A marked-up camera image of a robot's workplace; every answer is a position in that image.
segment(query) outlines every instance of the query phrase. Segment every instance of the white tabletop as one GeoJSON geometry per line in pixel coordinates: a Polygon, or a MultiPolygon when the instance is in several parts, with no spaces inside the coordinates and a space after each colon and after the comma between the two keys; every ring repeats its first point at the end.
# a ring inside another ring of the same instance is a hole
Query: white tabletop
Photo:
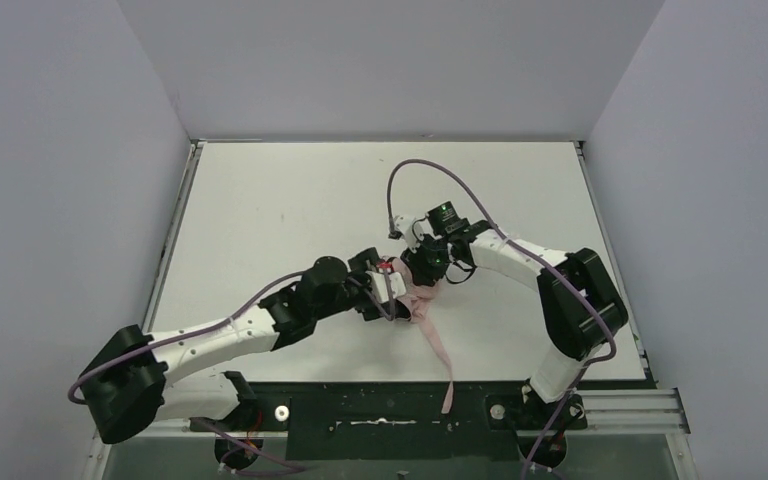
{"type": "MultiPolygon", "coordinates": [[[[398,255],[387,239],[387,176],[399,161],[425,158],[461,176],[507,231],[568,251],[607,249],[571,143],[208,143],[196,170],[154,331],[220,319],[269,281],[344,260],[368,247],[398,255]]],[[[444,174],[410,165],[396,177],[395,214],[423,214],[451,200],[481,219],[444,174]]],[[[444,285],[429,316],[457,380],[524,380],[549,345],[537,293],[494,272],[444,285]]],[[[644,378],[631,330],[616,358],[585,378],[644,378]]],[[[438,381],[446,371],[415,325],[364,322],[347,312],[282,350],[223,367],[250,381],[438,381]]]]}

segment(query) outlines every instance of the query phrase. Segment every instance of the pink cloth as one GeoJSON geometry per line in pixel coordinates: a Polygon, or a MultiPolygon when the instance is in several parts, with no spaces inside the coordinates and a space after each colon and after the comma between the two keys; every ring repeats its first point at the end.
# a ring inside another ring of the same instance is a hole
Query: pink cloth
{"type": "Polygon", "coordinates": [[[437,333],[437,329],[434,328],[431,319],[427,317],[428,307],[431,306],[431,300],[440,292],[440,283],[437,283],[437,285],[434,285],[433,287],[414,285],[410,269],[400,258],[394,259],[392,264],[393,269],[402,274],[405,286],[407,287],[407,293],[398,297],[396,300],[408,307],[408,310],[411,312],[411,323],[419,325],[419,329],[422,331],[423,335],[425,335],[428,344],[431,345],[434,353],[437,354],[437,358],[446,365],[446,370],[449,372],[449,389],[446,391],[446,397],[443,399],[442,409],[442,413],[449,413],[449,410],[452,409],[452,399],[455,394],[454,376],[452,375],[452,360],[449,358],[449,354],[446,353],[446,347],[443,346],[443,341],[440,340],[440,334],[437,333]]]}

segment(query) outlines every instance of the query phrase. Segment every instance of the gray wall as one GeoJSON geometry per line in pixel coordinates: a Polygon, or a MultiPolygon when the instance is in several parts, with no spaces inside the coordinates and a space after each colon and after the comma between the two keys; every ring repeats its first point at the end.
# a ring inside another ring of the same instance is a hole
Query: gray wall
{"type": "Polygon", "coordinates": [[[66,389],[145,310],[187,137],[114,0],[0,0],[0,479],[73,479],[66,389]]]}
{"type": "Polygon", "coordinates": [[[663,0],[120,0],[192,137],[581,139],[663,0]]]}
{"type": "Polygon", "coordinates": [[[667,0],[585,152],[703,478],[768,478],[768,2],[667,0]]]}

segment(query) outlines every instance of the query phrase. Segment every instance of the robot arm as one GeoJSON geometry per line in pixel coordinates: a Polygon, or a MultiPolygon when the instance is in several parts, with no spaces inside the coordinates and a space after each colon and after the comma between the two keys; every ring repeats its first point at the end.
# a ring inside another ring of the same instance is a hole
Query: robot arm
{"type": "Polygon", "coordinates": [[[599,256],[584,248],[575,253],[551,250],[521,239],[501,238],[490,224],[470,224],[451,202],[423,217],[395,218],[396,238],[408,245],[402,260],[418,285],[440,281],[453,261],[493,270],[540,295],[546,330],[552,343],[529,379],[531,389],[546,404],[558,401],[607,339],[593,317],[547,269],[509,243],[516,242],[540,256],[569,280],[599,312],[612,334],[628,322],[628,312],[599,256]],[[428,220],[433,234],[419,223],[428,220]]]}
{"type": "Polygon", "coordinates": [[[102,440],[127,440],[161,419],[195,416],[221,421],[250,392],[238,373],[211,367],[292,345],[313,334],[319,320],[340,312],[355,309],[365,320],[379,318],[380,312],[398,314],[386,310],[387,283],[392,294],[400,296],[406,292],[404,281],[398,273],[382,271],[379,262],[374,248],[350,259],[348,268],[338,258],[322,257],[297,282],[235,319],[148,334],[136,325],[120,329],[82,377],[109,362],[115,365],[80,384],[102,440]],[[145,351],[120,361],[138,349],[145,351]]]}

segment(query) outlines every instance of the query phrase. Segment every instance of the metal screw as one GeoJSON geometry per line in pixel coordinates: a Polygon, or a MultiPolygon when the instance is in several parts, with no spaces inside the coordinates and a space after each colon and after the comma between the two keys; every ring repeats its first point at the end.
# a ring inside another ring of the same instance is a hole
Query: metal screw
{"type": "Polygon", "coordinates": [[[505,418],[505,407],[499,404],[490,407],[490,418],[493,420],[502,420],[505,418]]]}

